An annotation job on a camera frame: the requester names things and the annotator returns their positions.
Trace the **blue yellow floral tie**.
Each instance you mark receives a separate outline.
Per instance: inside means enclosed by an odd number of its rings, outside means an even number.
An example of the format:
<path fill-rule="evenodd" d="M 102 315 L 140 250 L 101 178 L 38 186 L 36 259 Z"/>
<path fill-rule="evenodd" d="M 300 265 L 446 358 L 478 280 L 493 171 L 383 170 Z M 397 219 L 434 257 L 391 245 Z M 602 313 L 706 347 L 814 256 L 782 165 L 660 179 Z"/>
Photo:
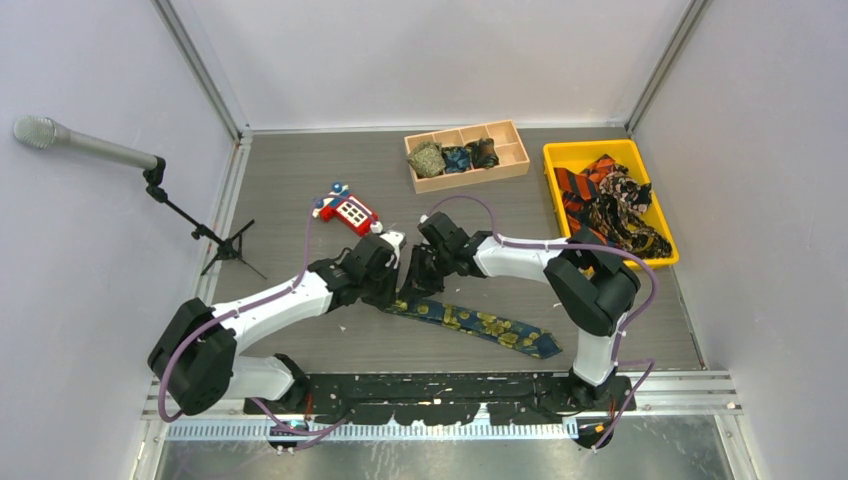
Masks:
<path fill-rule="evenodd" d="M 384 312 L 465 333 L 536 359 L 548 359 L 562 352 L 559 342 L 548 330 L 426 298 L 397 300 Z"/>

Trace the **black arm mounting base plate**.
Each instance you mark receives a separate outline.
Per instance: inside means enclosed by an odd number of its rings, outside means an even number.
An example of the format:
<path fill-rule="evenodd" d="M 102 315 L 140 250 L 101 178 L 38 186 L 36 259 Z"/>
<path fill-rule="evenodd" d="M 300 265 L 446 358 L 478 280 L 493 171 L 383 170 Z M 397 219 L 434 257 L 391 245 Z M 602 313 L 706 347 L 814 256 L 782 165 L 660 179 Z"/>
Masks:
<path fill-rule="evenodd" d="M 469 427 L 504 432 L 559 426 L 589 448 L 604 447 L 619 414 L 634 409 L 632 382 L 615 375 L 589 387 L 570 373 L 314 374 L 280 400 L 247 400 L 247 414 L 298 416 L 318 426 Z"/>

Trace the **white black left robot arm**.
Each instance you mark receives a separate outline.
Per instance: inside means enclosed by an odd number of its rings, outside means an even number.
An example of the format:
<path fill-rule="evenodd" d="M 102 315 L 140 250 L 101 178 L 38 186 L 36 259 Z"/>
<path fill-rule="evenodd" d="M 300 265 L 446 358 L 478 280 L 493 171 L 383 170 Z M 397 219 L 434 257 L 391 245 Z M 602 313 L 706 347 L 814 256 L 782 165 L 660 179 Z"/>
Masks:
<path fill-rule="evenodd" d="M 298 412 L 307 398 L 295 364 L 283 354 L 259 358 L 246 350 L 299 321 L 356 302 L 382 309 L 394 302 L 404 233 L 369 233 L 338 258 L 308 265 L 295 278 L 252 296 L 209 306 L 181 304 L 152 348 L 148 366 L 160 382 L 157 410 L 166 422 L 198 415 L 222 399 L 269 400 L 280 412 Z"/>

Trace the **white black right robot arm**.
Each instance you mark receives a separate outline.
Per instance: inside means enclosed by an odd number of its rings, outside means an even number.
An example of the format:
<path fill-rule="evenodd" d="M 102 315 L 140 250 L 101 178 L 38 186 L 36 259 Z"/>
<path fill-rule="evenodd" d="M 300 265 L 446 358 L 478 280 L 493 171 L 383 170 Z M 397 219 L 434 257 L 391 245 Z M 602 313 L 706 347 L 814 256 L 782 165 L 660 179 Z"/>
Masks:
<path fill-rule="evenodd" d="M 425 298 L 444 289 L 457 274 L 477 278 L 511 277 L 547 284 L 578 328 L 578 347 L 569 371 L 571 397 L 584 410 L 596 410 L 611 395 L 617 370 L 618 330 L 628 318 L 641 284 L 611 247 L 583 229 L 570 238 L 517 239 L 490 231 L 468 234 L 437 212 L 418 226 L 403 300 Z"/>

